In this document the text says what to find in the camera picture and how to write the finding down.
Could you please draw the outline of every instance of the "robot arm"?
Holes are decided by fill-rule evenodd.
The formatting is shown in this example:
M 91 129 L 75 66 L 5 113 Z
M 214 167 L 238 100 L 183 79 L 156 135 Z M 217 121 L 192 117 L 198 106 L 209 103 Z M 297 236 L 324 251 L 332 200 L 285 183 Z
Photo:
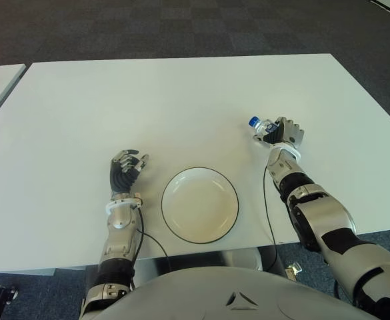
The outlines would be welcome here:
M 140 218 L 137 210 L 142 205 L 140 196 L 131 196 L 130 191 L 149 158 L 144 155 L 138 160 L 136 154 L 136 150 L 124 150 L 111 160 L 112 197 L 106 205 L 109 236 L 101 253 L 94 286 L 83 302 L 81 319 L 91 318 L 96 311 L 114 304 L 129 292 L 137 258 L 135 234 Z
M 267 166 L 300 242 L 322 254 L 355 306 L 390 319 L 390 252 L 360 240 L 346 208 L 300 168 L 299 126 L 282 117 L 275 123 L 274 132 L 254 138 L 272 144 Z

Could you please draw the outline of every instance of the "gray carpet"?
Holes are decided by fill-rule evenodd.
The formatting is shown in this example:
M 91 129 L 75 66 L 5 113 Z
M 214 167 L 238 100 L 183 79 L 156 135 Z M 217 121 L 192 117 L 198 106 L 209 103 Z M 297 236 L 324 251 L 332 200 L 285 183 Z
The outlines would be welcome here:
M 365 0 L 0 0 L 0 65 L 295 53 L 333 54 L 390 114 L 390 14 Z M 390 231 L 362 238 L 390 250 Z M 332 292 L 318 254 L 279 248 L 300 282 Z M 84 277 L 0 274 L 21 292 L 3 319 L 77 319 Z

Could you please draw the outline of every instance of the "black cable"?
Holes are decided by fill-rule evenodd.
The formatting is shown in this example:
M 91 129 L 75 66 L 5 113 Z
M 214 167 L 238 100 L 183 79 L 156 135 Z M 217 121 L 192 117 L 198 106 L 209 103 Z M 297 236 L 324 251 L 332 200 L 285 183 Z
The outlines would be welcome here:
M 171 267 L 171 261 L 169 260 L 169 256 L 168 256 L 167 252 L 165 251 L 165 249 L 163 248 L 162 244 L 158 240 L 156 240 L 152 235 L 150 235 L 150 234 L 148 234 L 146 232 L 144 232 L 144 235 L 146 237 L 149 237 L 150 239 L 154 240 L 154 242 L 156 242 L 157 245 L 160 246 L 160 248 L 162 249 L 163 254 L 167 258 L 169 272 L 172 272 L 173 268 Z
M 139 252 L 140 252 L 140 249 L 141 249 L 141 245 L 143 244 L 143 238 L 144 238 L 144 220 L 143 220 L 143 215 L 141 214 L 141 209 L 138 208 L 139 210 L 139 216 L 140 216 L 140 222 L 141 222 L 141 239 L 140 239 L 140 243 L 139 243 L 139 246 L 135 252 L 135 255 L 134 255 L 134 259 L 133 259 L 133 267 L 134 267 L 134 264 L 135 264 L 135 261 L 137 260 L 137 257 L 139 256 Z
M 337 282 L 337 280 L 334 280 L 334 297 L 340 299 L 339 283 Z
M 272 269 L 272 267 L 275 265 L 276 263 L 276 260 L 277 260 L 277 247 L 276 247 L 276 240 L 275 240 L 275 235 L 273 234 L 273 229 L 272 229 L 272 225 L 270 224 L 270 218 L 269 218 L 269 212 L 267 210 L 267 200 L 266 200 L 266 172 L 267 172 L 267 165 L 266 165 L 266 168 L 264 168 L 264 173 L 263 173 L 263 196 L 264 196 L 264 206 L 266 208 L 266 217 L 267 217 L 267 222 L 269 223 L 269 228 L 270 228 L 270 232 L 272 234 L 272 239 L 273 239 L 273 247 L 275 248 L 275 259 L 273 260 L 272 264 L 266 268 L 266 272 L 269 272 L 270 269 Z

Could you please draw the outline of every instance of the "white plate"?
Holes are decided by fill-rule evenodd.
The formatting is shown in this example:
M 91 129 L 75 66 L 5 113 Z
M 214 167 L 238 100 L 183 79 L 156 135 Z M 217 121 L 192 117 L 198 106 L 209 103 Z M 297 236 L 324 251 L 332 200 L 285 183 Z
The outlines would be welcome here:
M 162 215 L 168 228 L 192 243 L 220 239 L 235 224 L 238 209 L 230 181 L 207 168 L 178 173 L 162 195 Z

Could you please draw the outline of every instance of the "plastic bottle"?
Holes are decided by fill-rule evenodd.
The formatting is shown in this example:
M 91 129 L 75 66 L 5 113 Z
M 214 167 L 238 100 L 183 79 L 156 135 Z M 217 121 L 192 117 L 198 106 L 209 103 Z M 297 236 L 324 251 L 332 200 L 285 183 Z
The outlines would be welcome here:
M 254 128 L 256 135 L 268 135 L 278 128 L 278 125 L 270 120 L 260 120 L 258 117 L 252 117 L 248 124 Z

